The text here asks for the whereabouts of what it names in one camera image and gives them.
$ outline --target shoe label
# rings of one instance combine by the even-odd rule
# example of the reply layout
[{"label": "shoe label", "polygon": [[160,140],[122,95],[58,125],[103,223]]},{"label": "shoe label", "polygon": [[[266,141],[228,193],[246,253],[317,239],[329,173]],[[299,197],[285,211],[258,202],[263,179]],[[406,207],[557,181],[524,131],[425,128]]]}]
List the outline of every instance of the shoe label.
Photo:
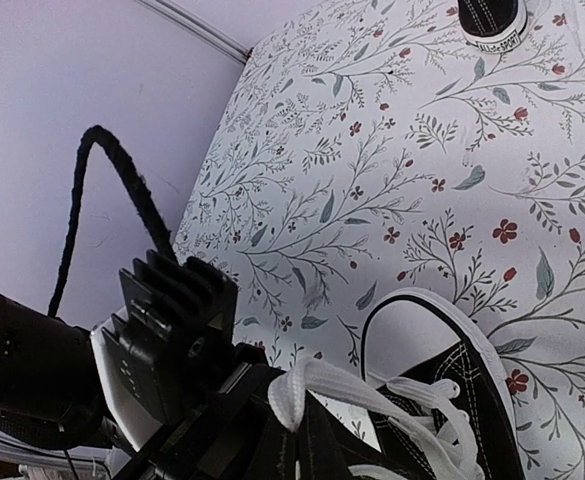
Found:
[{"label": "shoe label", "polygon": [[521,37],[514,31],[499,43],[477,43],[476,47],[485,53],[506,53],[521,45]]}]

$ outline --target shoe sole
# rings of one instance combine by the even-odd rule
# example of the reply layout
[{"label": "shoe sole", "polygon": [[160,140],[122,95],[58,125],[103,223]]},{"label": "shoe sole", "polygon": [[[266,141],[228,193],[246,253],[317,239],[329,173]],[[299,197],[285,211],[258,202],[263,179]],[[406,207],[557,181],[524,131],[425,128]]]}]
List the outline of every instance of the shoe sole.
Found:
[{"label": "shoe sole", "polygon": [[374,308],[372,313],[370,313],[363,327],[363,335],[361,337],[361,377],[363,380],[366,379],[365,348],[370,324],[379,310],[396,301],[410,301],[426,308],[450,327],[452,331],[461,338],[461,341],[466,345],[469,344],[474,349],[475,353],[479,355],[483,361],[483,365],[479,364],[479,370],[481,370],[481,374],[487,374],[492,379],[492,382],[501,397],[501,405],[503,408],[501,413],[506,414],[510,422],[512,435],[514,435],[514,432],[516,431],[516,420],[514,417],[512,396],[510,395],[506,384],[508,376],[494,345],[490,343],[479,327],[477,327],[470,318],[464,315],[463,312],[443,297],[430,292],[429,290],[423,290],[420,288],[405,288],[398,290],[383,298]]},{"label": "shoe sole", "polygon": [[468,43],[484,53],[501,54],[514,50],[523,43],[528,33],[528,11],[524,0],[519,0],[519,8],[512,24],[503,32],[492,37],[477,37],[465,30],[463,36]]}]

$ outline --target floral tablecloth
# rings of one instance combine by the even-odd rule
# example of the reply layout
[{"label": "floral tablecloth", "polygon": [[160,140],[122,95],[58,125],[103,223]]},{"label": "floral tablecloth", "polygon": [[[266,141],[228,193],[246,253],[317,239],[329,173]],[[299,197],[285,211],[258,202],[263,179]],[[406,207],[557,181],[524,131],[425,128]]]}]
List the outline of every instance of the floral tablecloth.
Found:
[{"label": "floral tablecloth", "polygon": [[503,359],[529,478],[585,479],[585,0],[503,56],[455,5],[325,3],[262,41],[176,249],[236,279],[237,341],[284,368],[358,371],[375,301],[444,295]]}]

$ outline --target wall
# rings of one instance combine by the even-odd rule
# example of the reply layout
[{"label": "wall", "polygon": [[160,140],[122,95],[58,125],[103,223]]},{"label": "wall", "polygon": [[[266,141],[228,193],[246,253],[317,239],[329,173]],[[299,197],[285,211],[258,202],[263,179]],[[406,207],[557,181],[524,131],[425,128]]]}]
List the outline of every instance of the wall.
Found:
[{"label": "wall", "polygon": [[323,0],[172,0],[246,48]]},{"label": "wall", "polygon": [[[93,124],[120,138],[176,229],[240,72],[132,0],[0,2],[0,292],[46,310]],[[95,148],[60,316],[89,328],[117,310],[119,268],[150,246]]]}]

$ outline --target red flower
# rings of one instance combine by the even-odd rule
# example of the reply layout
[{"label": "red flower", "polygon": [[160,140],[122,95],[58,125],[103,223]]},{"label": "red flower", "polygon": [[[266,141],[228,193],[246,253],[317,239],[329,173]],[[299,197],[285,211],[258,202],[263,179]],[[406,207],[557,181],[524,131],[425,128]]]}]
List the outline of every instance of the red flower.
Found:
[{"label": "red flower", "polygon": [[512,267],[503,274],[503,280],[505,280],[506,282],[511,281],[514,277],[516,277],[516,268],[514,267]]},{"label": "red flower", "polygon": [[574,243],[579,243],[581,241],[581,234],[576,228],[572,228],[570,230],[570,238]]},{"label": "red flower", "polygon": [[388,228],[388,233],[383,236],[384,242],[389,242],[390,245],[394,245],[396,243],[396,239],[401,236],[401,232],[397,232],[394,230],[394,227]]},{"label": "red flower", "polygon": [[568,21],[565,19],[565,13],[562,13],[561,15],[555,15],[554,19],[552,19],[552,23],[555,24],[557,27],[562,27],[563,25],[568,23]]},{"label": "red flower", "polygon": [[463,242],[465,242],[467,238],[465,237],[465,233],[461,234],[459,232],[455,232],[454,235],[450,237],[450,248],[452,250],[463,250]]},{"label": "red flower", "polygon": [[361,187],[359,187],[358,185],[354,188],[354,190],[350,193],[350,196],[354,199],[354,200],[358,200],[359,197],[363,196],[365,192],[363,190],[361,190]]},{"label": "red flower", "polygon": [[359,122],[354,122],[354,125],[350,125],[350,136],[353,137],[357,133],[361,131],[361,124]]},{"label": "red flower", "polygon": [[528,389],[526,385],[530,381],[525,373],[521,373],[521,370],[515,368],[512,370],[512,375],[505,380],[505,383],[510,390],[510,395],[516,395],[519,392],[525,392]]},{"label": "red flower", "polygon": [[519,122],[528,118],[528,110],[527,108],[519,107],[514,111],[514,118],[516,118]]},{"label": "red flower", "polygon": [[492,238],[500,238],[501,243],[505,245],[510,240],[514,240],[517,237],[517,229],[519,226],[516,223],[510,222],[507,219],[501,220],[501,226],[495,228],[492,232]]},{"label": "red flower", "polygon": [[281,320],[281,328],[283,329],[284,332],[288,331],[288,328],[292,327],[292,320],[290,320],[290,317],[285,317],[283,320]]},{"label": "red flower", "polygon": [[438,178],[432,180],[432,185],[433,185],[432,191],[434,193],[442,192],[443,190],[445,190],[445,178],[443,180],[439,180]]}]

